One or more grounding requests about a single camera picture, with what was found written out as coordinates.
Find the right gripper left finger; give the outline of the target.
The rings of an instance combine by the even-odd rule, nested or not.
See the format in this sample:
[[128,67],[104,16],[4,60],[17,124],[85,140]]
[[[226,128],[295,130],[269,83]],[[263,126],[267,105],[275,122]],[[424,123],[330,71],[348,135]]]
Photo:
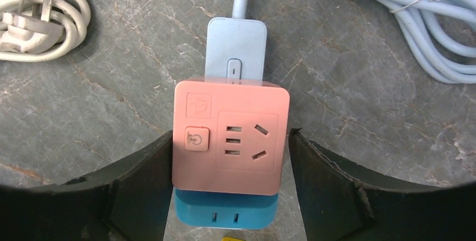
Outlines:
[[1,186],[2,240],[162,240],[172,132],[64,184]]

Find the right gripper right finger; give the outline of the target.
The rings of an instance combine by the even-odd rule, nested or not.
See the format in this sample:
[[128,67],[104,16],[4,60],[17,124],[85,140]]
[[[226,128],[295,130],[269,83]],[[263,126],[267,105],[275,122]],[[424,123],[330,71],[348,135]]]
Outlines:
[[292,129],[308,240],[474,240],[475,183],[435,187],[368,169]]

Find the blue plug adapter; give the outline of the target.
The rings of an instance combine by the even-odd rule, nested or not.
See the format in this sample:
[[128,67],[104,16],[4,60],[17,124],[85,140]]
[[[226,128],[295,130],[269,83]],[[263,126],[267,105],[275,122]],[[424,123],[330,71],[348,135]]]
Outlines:
[[189,226],[259,230],[276,215],[278,194],[252,195],[175,189],[177,218]]

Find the pink cube socket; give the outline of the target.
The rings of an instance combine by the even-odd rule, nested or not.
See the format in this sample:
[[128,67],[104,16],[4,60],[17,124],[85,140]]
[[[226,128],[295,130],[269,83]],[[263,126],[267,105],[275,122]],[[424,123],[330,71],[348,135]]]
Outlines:
[[290,94],[266,81],[192,78],[175,87],[172,184],[274,195],[281,184]]

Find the yellow cube socket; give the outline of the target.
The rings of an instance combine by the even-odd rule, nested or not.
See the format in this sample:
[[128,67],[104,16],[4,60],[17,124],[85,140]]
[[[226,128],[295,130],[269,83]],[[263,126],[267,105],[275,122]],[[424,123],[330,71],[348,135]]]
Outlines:
[[223,237],[221,241],[245,241],[245,240],[240,238],[234,238],[234,237]]

